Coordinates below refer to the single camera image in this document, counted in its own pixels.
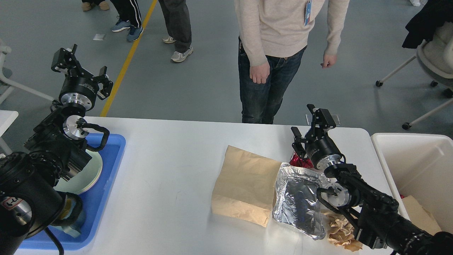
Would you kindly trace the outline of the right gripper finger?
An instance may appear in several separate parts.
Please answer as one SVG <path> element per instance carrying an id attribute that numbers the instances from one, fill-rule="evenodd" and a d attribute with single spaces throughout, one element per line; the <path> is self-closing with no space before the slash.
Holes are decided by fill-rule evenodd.
<path id="1" fill-rule="evenodd" d="M 304 149 L 305 138 L 301 135 L 299 129 L 296 126 L 292 126 L 291 131 L 294 135 L 294 142 L 292 144 L 294 152 L 300 159 L 306 158 L 306 150 Z"/>
<path id="2" fill-rule="evenodd" d="M 307 137 L 325 137 L 330 129 L 336 127 L 335 120 L 327 109 L 316 108 L 313 104 L 307 104 L 312 114 L 311 128 Z"/>

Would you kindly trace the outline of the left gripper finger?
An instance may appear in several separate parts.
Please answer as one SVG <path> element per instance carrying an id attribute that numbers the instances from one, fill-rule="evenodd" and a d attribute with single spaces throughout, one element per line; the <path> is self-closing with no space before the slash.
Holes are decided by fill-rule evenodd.
<path id="1" fill-rule="evenodd" d="M 96 84 L 102 84 L 102 88 L 100 88 L 97 92 L 97 97 L 100 100 L 105 100 L 110 96 L 114 84 L 110 81 L 107 75 L 107 66 L 100 68 L 100 73 L 98 76 L 93 77 L 93 82 Z"/>
<path id="2" fill-rule="evenodd" d="M 73 48 L 61 48 L 55 52 L 51 70 L 54 72 L 63 73 L 66 76 L 79 76 L 80 75 L 80 63 L 75 58 L 75 51 L 77 45 L 74 44 Z"/>

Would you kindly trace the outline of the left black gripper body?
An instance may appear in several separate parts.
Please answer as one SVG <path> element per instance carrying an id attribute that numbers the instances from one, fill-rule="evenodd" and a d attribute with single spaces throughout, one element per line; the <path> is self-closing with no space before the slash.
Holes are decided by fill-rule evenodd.
<path id="1" fill-rule="evenodd" d="M 95 106 L 97 92 L 100 90 L 92 78 L 93 75 L 86 70 L 81 74 L 66 74 L 58 97 L 60 103 L 77 103 L 84 106 L 86 111 L 92 110 Z"/>

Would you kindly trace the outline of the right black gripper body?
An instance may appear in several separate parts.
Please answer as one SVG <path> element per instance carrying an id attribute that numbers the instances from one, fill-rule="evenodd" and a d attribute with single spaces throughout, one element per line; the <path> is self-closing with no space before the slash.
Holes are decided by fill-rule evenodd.
<path id="1" fill-rule="evenodd" d="M 305 145 L 305 150 L 313 166 L 317 170 L 325 170 L 329 166 L 339 164 L 343 154 L 329 136 Z"/>

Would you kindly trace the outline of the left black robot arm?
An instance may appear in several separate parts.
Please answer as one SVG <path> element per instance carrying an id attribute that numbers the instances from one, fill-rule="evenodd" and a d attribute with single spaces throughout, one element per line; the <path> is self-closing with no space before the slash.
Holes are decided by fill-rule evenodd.
<path id="1" fill-rule="evenodd" d="M 112 81 L 102 67 L 98 76 L 82 68 L 75 57 L 77 45 L 55 53 L 51 69 L 65 74 L 51 113 L 25 143 L 29 153 L 13 152 L 1 159 L 1 254 L 13 255 L 24 239 L 44 231 L 58 248 L 64 248 L 50 231 L 53 226 L 78 237 L 86 215 L 79 195 L 55 190 L 60 179 L 69 181 L 102 150 L 109 130 L 88 123 L 84 116 L 96 98 L 110 96 Z"/>

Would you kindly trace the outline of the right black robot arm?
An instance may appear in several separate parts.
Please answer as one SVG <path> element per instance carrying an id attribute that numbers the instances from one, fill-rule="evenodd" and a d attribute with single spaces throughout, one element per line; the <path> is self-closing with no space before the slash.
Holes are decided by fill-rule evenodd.
<path id="1" fill-rule="evenodd" d="M 398 214 L 397 200 L 369 186 L 355 165 L 341 161 L 344 155 L 327 134 L 336 127 L 330 112 L 313 104 L 307 107 L 311 128 L 303 136 L 293 126 L 292 147 L 299 157 L 309 158 L 314 168 L 336 179 L 333 187 L 317 189 L 316 197 L 345 216 L 354 227 L 354 238 L 372 249 L 390 247 L 393 254 L 451 255 L 452 234 L 440 231 L 431 235 Z"/>

